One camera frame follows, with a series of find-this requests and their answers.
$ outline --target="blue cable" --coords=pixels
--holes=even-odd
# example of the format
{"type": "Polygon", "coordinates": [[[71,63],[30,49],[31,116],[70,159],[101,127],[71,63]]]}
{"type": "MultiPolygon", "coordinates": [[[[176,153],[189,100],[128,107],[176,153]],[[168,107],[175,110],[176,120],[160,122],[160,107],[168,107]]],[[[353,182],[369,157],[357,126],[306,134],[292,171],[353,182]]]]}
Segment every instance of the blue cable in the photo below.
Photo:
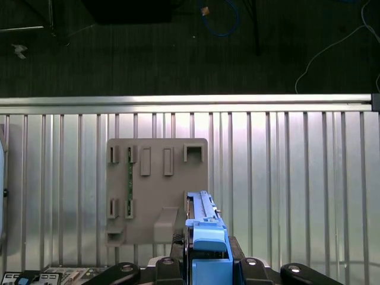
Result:
{"type": "MultiPolygon", "coordinates": [[[[204,25],[206,26],[206,28],[210,31],[211,34],[213,34],[214,36],[217,36],[217,37],[226,37],[226,36],[229,36],[230,34],[232,34],[234,31],[236,31],[236,29],[238,28],[239,26],[239,22],[240,22],[240,18],[239,18],[239,11],[238,11],[238,8],[234,5],[233,2],[231,2],[230,0],[225,0],[227,2],[227,4],[229,4],[232,9],[235,11],[235,15],[236,15],[236,21],[235,21],[235,24],[234,26],[232,27],[231,30],[229,30],[227,33],[224,33],[224,34],[220,34],[220,33],[217,33],[216,31],[214,31],[212,28],[210,28],[210,26],[208,25],[208,21],[206,19],[206,15],[202,15],[202,20],[203,20],[203,23],[204,25]]],[[[201,0],[198,0],[198,6],[200,8],[200,10],[202,10],[202,2],[201,0]]]]}

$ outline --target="corrugated metal wall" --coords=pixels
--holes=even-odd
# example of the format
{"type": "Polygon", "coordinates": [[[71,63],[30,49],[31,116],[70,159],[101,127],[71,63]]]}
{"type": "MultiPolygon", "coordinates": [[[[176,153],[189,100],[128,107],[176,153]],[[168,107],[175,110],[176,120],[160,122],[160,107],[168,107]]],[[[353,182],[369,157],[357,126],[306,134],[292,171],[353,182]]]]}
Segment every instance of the corrugated metal wall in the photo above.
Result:
{"type": "Polygon", "coordinates": [[[230,235],[275,270],[301,262],[345,284],[380,280],[379,115],[205,112],[3,115],[9,144],[2,269],[144,265],[168,245],[107,249],[106,142],[206,138],[230,235]]]}

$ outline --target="gray pegboard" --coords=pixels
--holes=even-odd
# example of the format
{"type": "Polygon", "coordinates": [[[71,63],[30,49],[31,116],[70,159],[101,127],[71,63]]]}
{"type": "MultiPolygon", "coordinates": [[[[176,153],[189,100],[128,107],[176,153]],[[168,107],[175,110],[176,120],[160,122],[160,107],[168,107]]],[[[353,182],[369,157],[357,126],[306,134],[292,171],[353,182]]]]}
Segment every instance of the gray pegboard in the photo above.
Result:
{"type": "Polygon", "coordinates": [[[187,192],[208,188],[207,140],[112,139],[107,144],[107,245],[171,243],[187,192]]]}

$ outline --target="screw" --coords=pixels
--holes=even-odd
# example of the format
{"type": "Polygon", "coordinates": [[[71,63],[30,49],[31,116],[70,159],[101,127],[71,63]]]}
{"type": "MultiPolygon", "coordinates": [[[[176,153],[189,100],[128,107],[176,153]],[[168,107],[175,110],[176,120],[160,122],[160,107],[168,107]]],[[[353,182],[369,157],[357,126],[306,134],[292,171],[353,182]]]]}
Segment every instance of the screw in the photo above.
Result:
{"type": "Polygon", "coordinates": [[[249,265],[256,265],[256,261],[253,258],[248,258],[246,261],[249,265]]]}
{"type": "Polygon", "coordinates": [[[294,273],[300,273],[301,269],[299,269],[298,266],[295,266],[295,265],[291,265],[289,266],[289,269],[294,272],[294,273]]]}
{"type": "Polygon", "coordinates": [[[170,264],[173,264],[174,262],[170,258],[166,258],[166,259],[164,259],[164,261],[162,263],[166,264],[166,265],[170,265],[170,264]]]}
{"type": "Polygon", "coordinates": [[[130,265],[124,265],[123,268],[121,268],[121,271],[123,272],[130,272],[133,268],[130,265]]]}

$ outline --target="small orange object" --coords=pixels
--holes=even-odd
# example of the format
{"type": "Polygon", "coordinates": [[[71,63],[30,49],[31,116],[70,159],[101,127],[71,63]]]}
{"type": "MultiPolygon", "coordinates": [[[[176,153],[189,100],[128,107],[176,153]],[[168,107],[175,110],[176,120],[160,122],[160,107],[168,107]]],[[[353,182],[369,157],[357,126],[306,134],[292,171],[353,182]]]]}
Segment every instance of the small orange object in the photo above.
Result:
{"type": "Polygon", "coordinates": [[[208,9],[208,7],[202,8],[201,11],[202,11],[202,16],[207,16],[210,13],[210,10],[208,9]]]}

